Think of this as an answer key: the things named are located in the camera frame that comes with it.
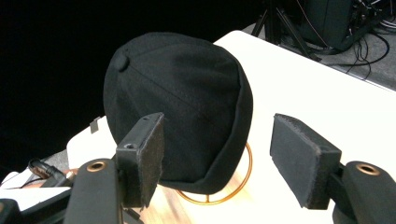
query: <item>white table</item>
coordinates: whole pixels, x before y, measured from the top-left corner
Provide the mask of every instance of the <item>white table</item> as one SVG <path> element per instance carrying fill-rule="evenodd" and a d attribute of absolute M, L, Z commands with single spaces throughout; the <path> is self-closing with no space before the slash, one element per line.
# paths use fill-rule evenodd
<path fill-rule="evenodd" d="M 189 203 L 174 190 L 159 186 L 150 207 L 141 212 L 145 223 L 332 223 L 333 203 L 324 211 L 301 208 L 272 162 L 269 150 L 275 113 L 300 119 L 340 148 L 341 163 L 370 162 L 395 179 L 395 92 L 243 32 L 231 32 L 216 44 L 242 64 L 253 91 L 254 112 L 248 138 L 253 153 L 251 177 L 230 201 L 209 206 Z M 115 143 L 105 119 L 99 120 L 99 130 L 91 134 L 87 128 L 70 140 L 70 168 L 114 153 Z M 99 148 L 99 153 L 92 156 L 87 148 Z M 239 184 L 247 164 L 245 153 L 224 191 Z M 223 194 L 221 191 L 213 198 Z"/>

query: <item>black beanie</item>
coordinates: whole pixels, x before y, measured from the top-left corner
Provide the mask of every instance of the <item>black beanie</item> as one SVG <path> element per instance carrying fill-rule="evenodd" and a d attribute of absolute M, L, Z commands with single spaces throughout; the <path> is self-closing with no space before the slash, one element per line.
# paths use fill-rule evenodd
<path fill-rule="evenodd" d="M 213 194 L 240 161 L 253 98 L 241 64 L 226 49 L 185 35 L 150 33 L 115 52 L 104 107 L 117 144 L 140 118 L 163 112 L 160 184 Z"/>

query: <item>gold ring stand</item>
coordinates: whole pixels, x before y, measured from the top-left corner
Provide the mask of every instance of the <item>gold ring stand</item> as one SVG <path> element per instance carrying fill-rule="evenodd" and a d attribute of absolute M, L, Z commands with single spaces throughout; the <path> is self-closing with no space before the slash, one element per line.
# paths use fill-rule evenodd
<path fill-rule="evenodd" d="M 214 204 L 218 204 L 218 203 L 224 203 L 226 201 L 228 201 L 229 199 L 231 199 L 233 196 L 235 196 L 248 182 L 248 179 L 250 178 L 250 174 L 251 174 L 251 170 L 253 167 L 253 156 L 251 153 L 251 148 L 250 145 L 247 143 L 246 144 L 246 149 L 247 149 L 247 153 L 248 153 L 248 168 L 247 168 L 247 175 L 245 176 L 244 180 L 242 181 L 242 183 L 239 185 L 238 188 L 236 188 L 233 192 L 231 192 L 229 195 L 227 195 L 226 197 L 220 199 L 220 200 L 216 200 L 213 202 L 210 202 L 209 200 L 209 195 L 206 195 L 206 201 L 205 202 L 200 202 L 200 201 L 196 201 L 192 198 L 190 198 L 189 196 L 187 196 L 185 193 L 183 193 L 180 190 L 176 190 L 176 192 L 185 200 L 189 201 L 190 203 L 196 203 L 196 204 L 200 204 L 200 205 L 214 205 Z"/>

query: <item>tripod leg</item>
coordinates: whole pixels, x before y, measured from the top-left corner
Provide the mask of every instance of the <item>tripod leg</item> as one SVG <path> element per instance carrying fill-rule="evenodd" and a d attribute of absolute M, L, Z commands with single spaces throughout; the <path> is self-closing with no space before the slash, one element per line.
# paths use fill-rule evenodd
<path fill-rule="evenodd" d="M 283 8 L 276 8 L 277 16 L 282 21 L 286 31 L 289 33 L 291 38 L 293 38 L 294 42 L 297 44 L 300 52 L 307 58 L 312 59 L 316 62 L 319 62 L 321 59 L 317 57 L 315 54 L 311 53 L 308 46 L 306 45 L 303 38 L 300 36 L 298 31 L 294 28 L 293 24 L 291 23 L 289 17 L 286 15 L 285 10 Z"/>
<path fill-rule="evenodd" d="M 275 45 L 280 45 L 282 39 L 282 29 L 280 18 L 276 15 L 276 5 L 274 1 L 266 1 L 268 19 L 265 22 L 265 40 Z"/>
<path fill-rule="evenodd" d="M 262 14 L 262 16 L 259 17 L 259 19 L 256 22 L 256 25 L 254 25 L 253 31 L 251 32 L 251 35 L 253 36 L 259 36 L 260 31 L 262 30 L 262 27 L 265 24 L 265 20 L 267 20 L 267 10 L 264 10 L 264 14 Z"/>

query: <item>hat crown button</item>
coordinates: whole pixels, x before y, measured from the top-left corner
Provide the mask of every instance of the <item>hat crown button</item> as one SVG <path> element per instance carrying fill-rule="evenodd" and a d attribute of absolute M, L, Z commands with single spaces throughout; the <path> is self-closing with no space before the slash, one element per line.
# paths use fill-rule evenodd
<path fill-rule="evenodd" d="M 123 53 L 119 53 L 114 60 L 114 67 L 119 71 L 122 72 L 129 64 L 129 59 Z"/>

